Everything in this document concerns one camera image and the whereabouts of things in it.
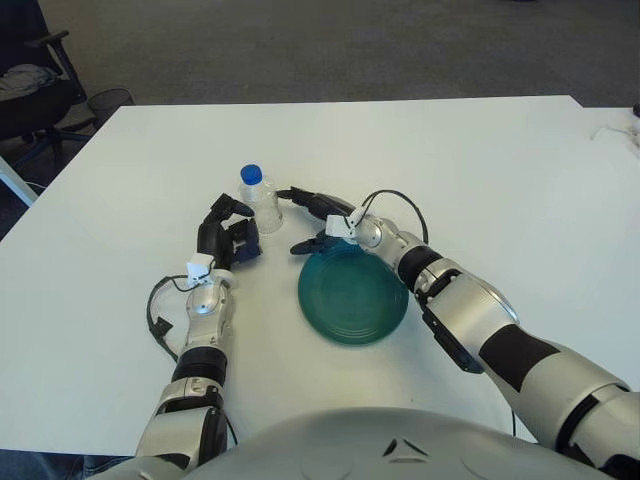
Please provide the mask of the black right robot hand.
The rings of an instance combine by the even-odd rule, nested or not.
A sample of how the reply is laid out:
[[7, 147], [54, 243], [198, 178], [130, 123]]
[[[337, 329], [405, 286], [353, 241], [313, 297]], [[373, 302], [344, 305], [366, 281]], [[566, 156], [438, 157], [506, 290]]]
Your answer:
[[[291, 186], [288, 189], [277, 190], [279, 199], [290, 200], [295, 205], [305, 208], [316, 219], [326, 221], [329, 215], [348, 217], [355, 207], [334, 196], [313, 193], [298, 187]], [[324, 252], [339, 242], [336, 237], [328, 236], [325, 230], [319, 231], [314, 238], [305, 240], [290, 248], [291, 255], [310, 255]]]

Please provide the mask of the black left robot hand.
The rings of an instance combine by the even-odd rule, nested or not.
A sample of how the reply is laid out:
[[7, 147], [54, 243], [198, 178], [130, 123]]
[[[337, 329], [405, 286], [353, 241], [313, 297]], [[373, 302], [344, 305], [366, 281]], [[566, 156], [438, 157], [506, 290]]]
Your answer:
[[196, 252], [214, 258], [216, 269], [230, 270], [261, 255], [255, 212], [221, 194], [198, 228]]

